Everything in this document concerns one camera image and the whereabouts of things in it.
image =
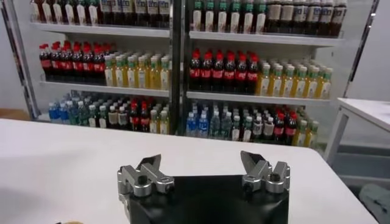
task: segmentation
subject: plastic bottle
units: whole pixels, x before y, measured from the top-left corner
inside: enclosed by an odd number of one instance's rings
[[[308,2],[305,34],[316,35],[321,14],[320,0],[308,0]]]
[[[292,33],[302,34],[305,30],[307,10],[306,0],[294,0]]]
[[[338,37],[340,34],[342,22],[347,13],[347,0],[336,0],[333,10],[332,21],[330,22],[330,35]]]
[[[290,33],[294,14],[293,0],[282,0],[282,12],[280,14],[280,33]]]

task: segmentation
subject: bottle label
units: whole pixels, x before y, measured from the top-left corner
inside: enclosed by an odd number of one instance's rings
[[[270,5],[268,7],[268,19],[279,20],[281,10],[282,10],[281,5]]]
[[[149,14],[158,14],[158,0],[147,0],[147,12]]]
[[[123,75],[121,70],[116,70],[116,86],[123,87]]]
[[[88,123],[90,123],[90,127],[96,128],[96,121],[95,121],[95,118],[90,117],[90,118],[88,119]]]
[[[232,141],[238,141],[238,139],[239,139],[239,129],[233,129]]]
[[[55,20],[57,20],[57,24],[63,24],[61,6],[55,3],[53,4],[53,9],[55,14]]]
[[[105,75],[105,81],[107,82],[107,86],[113,86],[113,80],[112,80],[112,70],[106,69],[104,70]]]
[[[66,16],[68,17],[69,25],[74,25],[73,7],[69,4],[65,5]]]
[[[207,11],[206,12],[205,31],[206,32],[212,32],[213,31],[213,25],[214,25],[214,12],[213,11]]]
[[[331,19],[332,23],[341,24],[342,21],[344,20],[346,13],[347,13],[347,8],[335,7],[333,11],[333,18]]]
[[[237,80],[245,80],[246,79],[246,72],[236,72],[236,79]]]
[[[274,81],[274,88],[272,90],[273,96],[279,96],[280,95],[280,86],[282,85],[282,81],[280,79],[277,79]]]
[[[232,20],[230,21],[230,33],[237,33],[238,32],[238,22],[239,22],[239,13],[233,12],[232,13]]]
[[[305,81],[299,81],[297,84],[296,97],[303,97],[303,91],[305,89]]]
[[[257,73],[248,72],[248,80],[256,82],[257,81]]]
[[[221,79],[224,71],[215,71],[213,70],[213,78],[214,79]]]
[[[107,124],[104,118],[99,119],[100,128],[107,128]]]
[[[314,98],[314,94],[316,92],[316,89],[317,89],[317,82],[310,82],[309,93],[308,93],[309,98]]]
[[[81,26],[87,25],[87,20],[85,19],[85,9],[82,5],[77,5],[77,14],[79,15],[79,22]]]
[[[200,76],[199,69],[190,69],[190,77],[198,78]]]
[[[256,33],[260,34],[264,31],[264,23],[266,22],[266,15],[264,13],[257,15]]]
[[[262,79],[261,89],[260,89],[261,96],[267,95],[268,85],[269,85],[269,79]]]
[[[96,6],[90,5],[89,10],[90,10],[90,17],[91,17],[91,24],[92,26],[97,26],[98,25],[98,8]]]
[[[46,23],[53,23],[50,5],[47,2],[42,4],[44,17],[46,18]]]
[[[161,89],[168,90],[168,72],[162,71],[160,77],[161,77]]]
[[[321,23],[330,23],[333,15],[333,7],[323,7],[321,10]]]
[[[234,72],[225,71],[225,73],[224,73],[224,79],[233,80],[233,79],[234,79]]]
[[[218,32],[225,32],[226,30],[226,12],[218,13]]]
[[[292,80],[286,80],[285,83],[285,89],[283,92],[283,97],[290,97],[291,88],[293,87],[293,81]]]
[[[195,10],[193,13],[193,21],[194,21],[194,30],[200,31],[200,20],[202,19],[202,12],[200,10]]]
[[[30,3],[31,21],[33,23],[40,22],[38,5],[35,2]]]
[[[169,1],[159,0],[158,7],[160,8],[160,15],[169,15]]]
[[[138,71],[138,84],[140,88],[145,89],[145,72]]]
[[[329,98],[329,92],[330,92],[330,82],[324,83],[322,85],[321,89],[321,99],[328,99]]]
[[[321,7],[319,6],[309,7],[307,13],[307,21],[312,23],[318,22],[320,14],[321,14]]]
[[[293,19],[294,6],[284,5],[280,15],[280,20],[291,21]]]

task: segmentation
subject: water bottle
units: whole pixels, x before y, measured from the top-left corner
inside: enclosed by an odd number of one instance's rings
[[[71,124],[65,103],[60,104],[60,118],[63,124]]]
[[[226,112],[224,118],[222,118],[221,124],[221,138],[223,140],[228,140],[230,136],[230,131],[232,130],[232,112]]]
[[[208,120],[206,117],[206,113],[202,113],[199,119],[198,137],[207,138],[207,133],[208,133]]]
[[[196,137],[196,121],[193,112],[188,113],[186,135]]]
[[[210,134],[209,137],[213,139],[219,138],[219,130],[221,128],[221,120],[219,120],[218,108],[214,108],[214,116],[210,121]]]
[[[61,124],[60,113],[54,103],[49,103],[49,117],[52,123]]]

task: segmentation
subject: yellow drink bottle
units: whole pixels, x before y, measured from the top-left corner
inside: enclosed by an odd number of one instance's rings
[[[303,91],[306,85],[306,72],[307,72],[307,67],[301,66],[299,68],[298,78],[296,78],[292,83],[290,97],[298,97],[298,98],[303,97]]]
[[[312,67],[311,72],[309,74],[309,78],[306,80],[305,91],[303,92],[304,98],[314,98],[314,94],[317,90],[317,76],[318,76],[319,68]]]
[[[318,84],[315,98],[319,99],[329,99],[330,87],[332,85],[330,79],[332,76],[333,69],[327,68],[325,70],[324,78]]]
[[[283,79],[282,87],[280,88],[280,97],[290,97],[291,89],[293,88],[294,66],[287,65],[286,77]]]

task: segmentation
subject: soda bottle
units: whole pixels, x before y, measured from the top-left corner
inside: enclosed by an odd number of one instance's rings
[[[211,70],[213,68],[213,60],[211,53],[205,54],[205,60],[202,63],[202,70],[200,71],[200,87],[204,91],[210,90]]]
[[[198,90],[200,86],[200,60],[199,53],[197,51],[193,52],[193,57],[190,62],[190,90]]]
[[[292,33],[302,34],[306,26],[307,4],[306,0],[294,0],[294,16]]]
[[[227,54],[227,62],[225,64],[223,90],[231,93],[234,90],[234,76],[236,71],[235,57],[233,53]]]
[[[305,34],[316,35],[321,14],[320,0],[309,0]]]
[[[280,12],[282,10],[282,5],[280,0],[271,0],[267,2],[267,20],[266,20],[266,29],[267,32],[277,33],[279,27]]]
[[[213,91],[219,92],[222,89],[222,76],[224,74],[224,56],[221,52],[217,53],[216,61],[213,68],[212,87]]]
[[[220,0],[218,5],[218,32],[226,32],[227,22],[227,3],[226,0]]]
[[[235,80],[236,80],[236,92],[246,92],[246,76],[247,76],[247,63],[246,56],[241,54],[239,56],[239,62],[236,69]]]
[[[233,0],[230,11],[230,33],[238,33],[239,32],[239,14],[241,10],[241,2],[240,0]]]
[[[342,21],[347,13],[347,0],[336,0],[336,5],[333,10],[332,21],[330,22],[330,35],[333,37],[338,37]]]

